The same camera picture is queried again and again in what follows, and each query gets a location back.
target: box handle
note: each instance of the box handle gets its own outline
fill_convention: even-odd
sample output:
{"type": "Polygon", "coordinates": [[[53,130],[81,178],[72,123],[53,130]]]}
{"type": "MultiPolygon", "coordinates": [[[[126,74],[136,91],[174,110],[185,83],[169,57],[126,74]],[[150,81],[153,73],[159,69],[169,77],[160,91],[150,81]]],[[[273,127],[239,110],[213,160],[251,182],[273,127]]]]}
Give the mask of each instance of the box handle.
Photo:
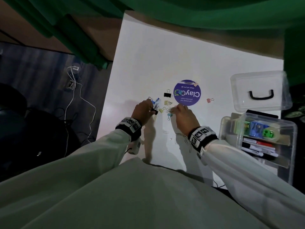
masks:
{"type": "Polygon", "coordinates": [[[268,100],[268,99],[271,99],[274,97],[274,93],[273,93],[273,89],[269,90],[270,91],[270,96],[267,96],[267,97],[254,97],[253,94],[252,94],[252,91],[249,92],[250,94],[250,98],[253,99],[253,100],[268,100]]]}

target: purple logo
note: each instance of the purple logo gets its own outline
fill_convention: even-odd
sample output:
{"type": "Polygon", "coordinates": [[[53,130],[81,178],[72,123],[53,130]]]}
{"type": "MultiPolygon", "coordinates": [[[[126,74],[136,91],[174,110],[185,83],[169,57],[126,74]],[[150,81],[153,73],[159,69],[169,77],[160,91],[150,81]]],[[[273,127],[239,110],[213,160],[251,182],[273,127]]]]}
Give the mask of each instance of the purple logo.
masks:
{"type": "Polygon", "coordinates": [[[200,99],[201,90],[195,81],[182,80],[176,84],[173,94],[179,104],[191,106],[200,99]]]}

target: person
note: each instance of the person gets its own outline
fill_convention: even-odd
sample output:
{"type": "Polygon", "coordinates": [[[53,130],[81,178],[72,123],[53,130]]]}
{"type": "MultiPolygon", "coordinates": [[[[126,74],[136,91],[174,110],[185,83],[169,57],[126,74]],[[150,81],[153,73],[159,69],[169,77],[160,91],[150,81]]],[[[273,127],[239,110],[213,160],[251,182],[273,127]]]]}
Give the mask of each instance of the person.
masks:
{"type": "Polygon", "coordinates": [[[154,111],[147,99],[114,131],[0,183],[0,228],[301,228],[304,195],[253,157],[219,140],[181,104],[177,127],[198,159],[218,174],[220,191],[135,157],[119,165],[154,111]]]}

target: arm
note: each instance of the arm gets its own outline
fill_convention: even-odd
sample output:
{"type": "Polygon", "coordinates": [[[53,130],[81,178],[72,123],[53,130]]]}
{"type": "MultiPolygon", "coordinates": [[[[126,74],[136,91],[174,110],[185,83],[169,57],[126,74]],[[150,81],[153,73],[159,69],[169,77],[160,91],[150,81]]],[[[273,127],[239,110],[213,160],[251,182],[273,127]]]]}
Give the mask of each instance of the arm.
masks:
{"type": "MultiPolygon", "coordinates": [[[[138,104],[132,117],[141,124],[147,123],[155,113],[149,111],[150,104],[150,100],[138,104]]],[[[116,128],[66,158],[0,183],[0,227],[23,227],[103,173],[117,167],[127,145],[141,135],[141,127],[135,133],[120,124],[116,128]]]]}
{"type": "Polygon", "coordinates": [[[219,140],[209,127],[200,127],[187,106],[173,108],[177,127],[188,136],[197,156],[225,183],[247,211],[274,228],[301,228],[305,195],[267,170],[255,158],[219,140]]]}

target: plastic lid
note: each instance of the plastic lid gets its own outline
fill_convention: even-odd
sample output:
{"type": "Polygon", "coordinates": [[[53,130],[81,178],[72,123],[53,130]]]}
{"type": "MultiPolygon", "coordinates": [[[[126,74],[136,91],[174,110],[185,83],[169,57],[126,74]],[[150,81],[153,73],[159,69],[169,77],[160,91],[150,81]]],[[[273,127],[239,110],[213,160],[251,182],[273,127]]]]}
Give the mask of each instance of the plastic lid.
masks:
{"type": "Polygon", "coordinates": [[[292,107],[284,71],[264,71],[231,76],[234,108],[237,112],[287,110],[292,107]]]}

